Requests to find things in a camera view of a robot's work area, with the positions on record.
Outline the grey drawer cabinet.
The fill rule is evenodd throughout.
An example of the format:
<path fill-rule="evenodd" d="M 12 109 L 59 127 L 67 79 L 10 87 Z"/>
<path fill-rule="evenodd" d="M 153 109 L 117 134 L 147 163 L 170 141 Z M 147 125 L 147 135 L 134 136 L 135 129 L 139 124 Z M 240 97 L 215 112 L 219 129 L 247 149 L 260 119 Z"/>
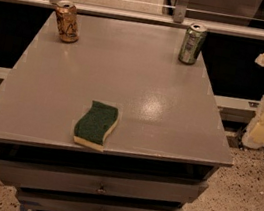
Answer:
<path fill-rule="evenodd" d="M 205 65 L 183 31 L 46 22 L 0 85 L 0 181 L 30 211 L 182 211 L 232 163 Z"/>

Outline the middle grey drawer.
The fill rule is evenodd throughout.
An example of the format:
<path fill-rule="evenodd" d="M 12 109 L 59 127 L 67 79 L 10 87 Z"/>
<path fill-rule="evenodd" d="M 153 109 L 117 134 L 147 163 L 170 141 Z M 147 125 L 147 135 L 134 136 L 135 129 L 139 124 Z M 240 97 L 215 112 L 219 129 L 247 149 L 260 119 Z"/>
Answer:
<path fill-rule="evenodd" d="M 164 202 L 27 188 L 19 188 L 17 198 L 27 208 L 42 211 L 183 211 Z"/>

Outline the orange brown soda can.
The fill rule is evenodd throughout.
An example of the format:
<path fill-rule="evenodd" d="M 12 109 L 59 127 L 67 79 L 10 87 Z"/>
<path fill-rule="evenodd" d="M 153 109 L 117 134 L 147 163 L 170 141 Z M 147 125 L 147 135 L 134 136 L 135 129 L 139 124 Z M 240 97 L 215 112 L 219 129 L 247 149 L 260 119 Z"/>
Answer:
<path fill-rule="evenodd" d="M 79 40 L 77 26 L 77 8 L 71 1 L 61 0 L 56 4 L 57 28 L 60 40 L 72 43 Z"/>

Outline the green yellow sponge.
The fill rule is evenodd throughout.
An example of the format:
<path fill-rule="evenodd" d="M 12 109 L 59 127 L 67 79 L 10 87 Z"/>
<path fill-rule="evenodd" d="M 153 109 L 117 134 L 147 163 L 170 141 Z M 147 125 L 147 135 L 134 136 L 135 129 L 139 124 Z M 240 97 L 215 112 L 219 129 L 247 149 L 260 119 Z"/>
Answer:
<path fill-rule="evenodd" d="M 82 146 L 104 151 L 104 141 L 115 129 L 119 110 L 114 106 L 93 101 L 90 110 L 74 126 L 73 140 Z"/>

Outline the green soda can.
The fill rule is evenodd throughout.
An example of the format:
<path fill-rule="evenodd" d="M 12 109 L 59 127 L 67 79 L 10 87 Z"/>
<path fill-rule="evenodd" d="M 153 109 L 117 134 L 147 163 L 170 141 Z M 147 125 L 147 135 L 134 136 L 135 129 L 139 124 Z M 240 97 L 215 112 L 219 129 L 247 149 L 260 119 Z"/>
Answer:
<path fill-rule="evenodd" d="M 195 64 L 206 39 L 207 29 L 203 24 L 193 23 L 187 28 L 178 59 L 184 64 Z"/>

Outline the top grey drawer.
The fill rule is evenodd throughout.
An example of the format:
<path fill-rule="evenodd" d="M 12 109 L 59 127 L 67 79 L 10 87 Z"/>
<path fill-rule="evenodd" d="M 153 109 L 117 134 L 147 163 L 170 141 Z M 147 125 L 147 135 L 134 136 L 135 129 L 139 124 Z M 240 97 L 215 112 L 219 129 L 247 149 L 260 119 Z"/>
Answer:
<path fill-rule="evenodd" d="M 5 185 L 38 190 L 190 203 L 208 188 L 206 181 L 81 170 L 58 165 L 0 159 L 0 180 Z"/>

